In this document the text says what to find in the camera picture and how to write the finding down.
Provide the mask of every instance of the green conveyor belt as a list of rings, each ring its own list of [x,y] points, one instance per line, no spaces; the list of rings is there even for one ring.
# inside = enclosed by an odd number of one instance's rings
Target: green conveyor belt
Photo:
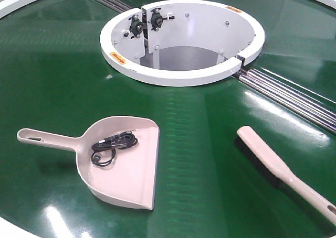
[[[123,0],[132,6],[160,0]],[[336,111],[336,12],[312,0],[210,0],[235,6],[264,27],[249,67],[310,89]],[[92,0],[40,0],[0,20],[0,216],[59,238],[58,210],[73,237],[328,237],[314,208],[275,189],[236,149],[250,125],[303,181],[336,203],[336,136],[234,78],[191,88],[132,80],[104,60],[99,34],[116,12]],[[80,136],[113,115],[160,127],[154,211],[116,207],[80,179],[75,154],[25,145],[24,127]]]

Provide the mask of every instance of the dustpan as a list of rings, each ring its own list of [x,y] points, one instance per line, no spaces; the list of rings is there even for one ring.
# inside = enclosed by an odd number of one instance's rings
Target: dustpan
[[[108,167],[91,162],[91,146],[107,137],[132,130],[138,143],[117,150]],[[81,179],[100,200],[127,208],[154,208],[155,174],[158,158],[159,127],[148,119],[112,116],[91,125],[80,137],[68,137],[23,128],[17,133],[20,142],[76,152]]]

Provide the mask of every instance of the hanging hole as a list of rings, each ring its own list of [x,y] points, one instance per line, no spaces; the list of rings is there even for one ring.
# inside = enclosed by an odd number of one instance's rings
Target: hanging hole
[[[332,213],[336,214],[336,208],[334,208],[332,205],[328,205],[327,207]]]
[[[42,141],[42,138],[40,137],[29,137],[29,140],[34,140],[34,141]]]

